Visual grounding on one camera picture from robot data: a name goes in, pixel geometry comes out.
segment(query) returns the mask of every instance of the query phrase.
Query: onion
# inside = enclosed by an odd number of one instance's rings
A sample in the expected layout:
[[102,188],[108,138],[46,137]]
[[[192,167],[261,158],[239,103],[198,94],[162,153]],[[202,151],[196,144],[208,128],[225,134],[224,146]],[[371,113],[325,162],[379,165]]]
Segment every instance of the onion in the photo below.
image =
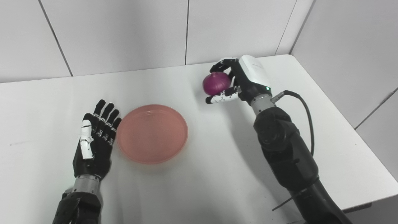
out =
[[231,80],[224,72],[212,72],[203,80],[203,90],[210,96],[217,95],[231,85]]

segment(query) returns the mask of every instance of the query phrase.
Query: plate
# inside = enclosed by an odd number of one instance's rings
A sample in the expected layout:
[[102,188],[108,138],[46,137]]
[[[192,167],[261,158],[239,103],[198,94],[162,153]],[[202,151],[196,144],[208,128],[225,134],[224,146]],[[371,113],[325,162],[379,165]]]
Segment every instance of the plate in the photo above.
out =
[[174,109],[150,104],[128,113],[117,129],[116,140],[131,160],[156,164],[177,155],[188,138],[188,126]]

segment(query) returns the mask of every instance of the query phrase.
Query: white table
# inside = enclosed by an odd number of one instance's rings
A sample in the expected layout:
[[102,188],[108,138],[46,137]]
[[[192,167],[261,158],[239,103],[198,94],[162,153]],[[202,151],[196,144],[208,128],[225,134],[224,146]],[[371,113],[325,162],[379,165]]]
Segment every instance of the white table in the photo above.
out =
[[[306,100],[320,178],[341,209],[398,194],[394,178],[293,56],[260,61],[274,94],[288,89]],[[205,104],[202,79],[212,65],[0,84],[0,223],[52,221],[62,192],[74,183],[82,117],[101,98],[113,102],[121,116],[145,104],[170,106],[189,128],[184,149],[158,165],[131,162],[115,144],[100,186],[103,224],[300,220],[293,202],[271,211],[289,195],[261,153],[251,108],[238,100]],[[287,96],[277,105],[308,144],[301,103]]]

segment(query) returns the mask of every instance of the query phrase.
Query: white thumb segment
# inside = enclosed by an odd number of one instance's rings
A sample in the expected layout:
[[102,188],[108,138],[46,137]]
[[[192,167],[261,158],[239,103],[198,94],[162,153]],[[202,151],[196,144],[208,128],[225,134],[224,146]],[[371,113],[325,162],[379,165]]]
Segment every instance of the white thumb segment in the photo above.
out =
[[93,141],[91,137],[92,126],[89,120],[83,120],[82,134],[80,135],[80,148],[82,150],[83,159],[93,159],[94,155],[91,151],[90,143]]

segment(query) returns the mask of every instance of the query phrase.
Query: black cable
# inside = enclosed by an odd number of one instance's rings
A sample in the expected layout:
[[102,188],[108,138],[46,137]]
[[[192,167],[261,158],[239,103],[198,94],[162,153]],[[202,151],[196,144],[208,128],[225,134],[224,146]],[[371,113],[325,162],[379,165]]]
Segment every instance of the black cable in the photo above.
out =
[[310,109],[308,109],[307,104],[305,103],[304,99],[297,93],[289,91],[289,90],[285,90],[283,91],[284,95],[287,96],[293,96],[296,97],[297,99],[299,99],[301,101],[301,103],[303,104],[305,111],[307,112],[307,117],[308,117],[308,124],[310,125],[310,135],[311,135],[311,155],[314,155],[314,148],[315,148],[315,141],[314,141],[314,127],[312,126],[312,119],[311,119],[311,114],[310,114]]

